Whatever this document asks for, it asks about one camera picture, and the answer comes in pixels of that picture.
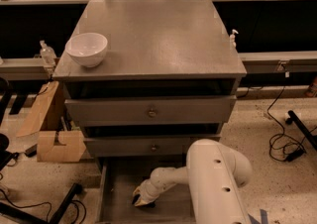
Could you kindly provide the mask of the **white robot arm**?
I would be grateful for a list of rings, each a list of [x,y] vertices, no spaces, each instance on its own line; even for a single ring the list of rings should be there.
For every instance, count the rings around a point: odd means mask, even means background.
[[[148,205],[178,184],[189,186],[196,224],[251,224],[238,189],[253,169],[240,152],[201,139],[188,149],[182,168],[155,168],[133,192],[134,205]]]

